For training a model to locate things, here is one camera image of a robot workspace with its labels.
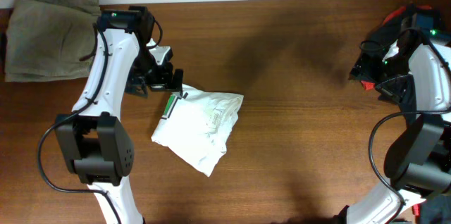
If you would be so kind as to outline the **white t-shirt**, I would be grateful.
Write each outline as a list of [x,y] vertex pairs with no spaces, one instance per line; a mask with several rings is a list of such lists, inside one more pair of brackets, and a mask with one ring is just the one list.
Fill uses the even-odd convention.
[[170,96],[151,139],[209,177],[227,152],[243,99],[241,94],[183,85],[181,94]]

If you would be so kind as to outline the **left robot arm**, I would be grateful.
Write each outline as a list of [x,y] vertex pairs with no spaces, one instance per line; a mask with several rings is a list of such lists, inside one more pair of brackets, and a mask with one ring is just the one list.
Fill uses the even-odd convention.
[[94,194],[107,223],[144,223],[130,186],[134,145],[121,123],[124,94],[183,93],[183,70],[173,52],[152,39],[160,26],[145,6],[105,10],[94,24],[96,46],[87,83],[55,132],[68,171]]

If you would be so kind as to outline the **folded khaki trousers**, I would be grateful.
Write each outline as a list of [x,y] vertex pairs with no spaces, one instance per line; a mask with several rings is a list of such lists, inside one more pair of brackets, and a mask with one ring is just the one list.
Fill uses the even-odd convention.
[[87,77],[100,14],[99,0],[15,0],[6,29],[5,81]]

